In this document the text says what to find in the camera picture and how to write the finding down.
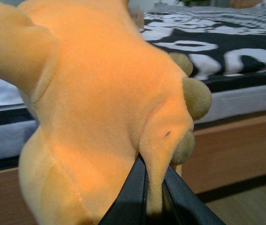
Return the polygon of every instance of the patterned bedding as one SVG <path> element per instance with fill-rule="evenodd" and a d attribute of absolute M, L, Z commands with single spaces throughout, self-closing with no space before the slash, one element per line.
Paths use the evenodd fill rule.
<path fill-rule="evenodd" d="M 180 52 L 212 92 L 266 84 L 266 8 L 158 7 L 145 14 L 145 40 Z"/>

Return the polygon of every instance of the wooden bed frame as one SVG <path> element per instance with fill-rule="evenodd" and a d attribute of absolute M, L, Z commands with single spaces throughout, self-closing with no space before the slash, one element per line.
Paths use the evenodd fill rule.
<path fill-rule="evenodd" d="M 258 3 L 262 2 L 262 0 L 231 0 L 230 7 L 231 8 L 250 8 Z"/>
<path fill-rule="evenodd" d="M 266 114 L 201 128 L 194 135 L 194 154 L 177 171 L 196 194 L 266 174 Z M 0 171 L 0 224 L 36 224 L 22 199 L 17 168 Z"/>

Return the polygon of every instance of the plush toy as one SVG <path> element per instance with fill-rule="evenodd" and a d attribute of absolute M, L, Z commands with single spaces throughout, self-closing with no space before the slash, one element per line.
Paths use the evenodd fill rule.
<path fill-rule="evenodd" d="M 208 88 L 142 39 L 128 1 L 0 3 L 0 78 L 40 122 L 19 163 L 40 224 L 97 224 L 139 153 L 147 214 L 160 214 L 166 169 L 190 155 L 192 118 L 210 107 Z"/>

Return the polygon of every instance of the bed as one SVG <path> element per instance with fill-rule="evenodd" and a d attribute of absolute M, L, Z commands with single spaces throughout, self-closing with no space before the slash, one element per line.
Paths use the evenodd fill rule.
<path fill-rule="evenodd" d="M 188 55 L 213 95 L 178 173 L 197 194 L 266 175 L 266 7 L 166 6 L 144 18 L 145 40 Z"/>
<path fill-rule="evenodd" d="M 177 168 L 191 189 L 218 198 L 222 188 L 266 180 L 266 8 L 159 7 L 144 15 L 141 33 L 188 55 L 191 76 L 213 93 L 195 125 L 194 154 Z M 17 162 L 37 127 L 16 87 L 0 80 L 0 224 L 35 224 L 20 197 Z M 3 204 L 17 205 L 9 209 L 17 214 Z"/>

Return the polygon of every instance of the plush arm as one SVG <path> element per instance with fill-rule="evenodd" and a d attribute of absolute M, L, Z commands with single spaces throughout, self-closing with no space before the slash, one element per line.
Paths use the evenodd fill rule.
<path fill-rule="evenodd" d="M 0 3 L 0 79 L 35 101 L 46 90 L 58 57 L 59 41 L 47 28 L 34 25 L 26 14 Z"/>

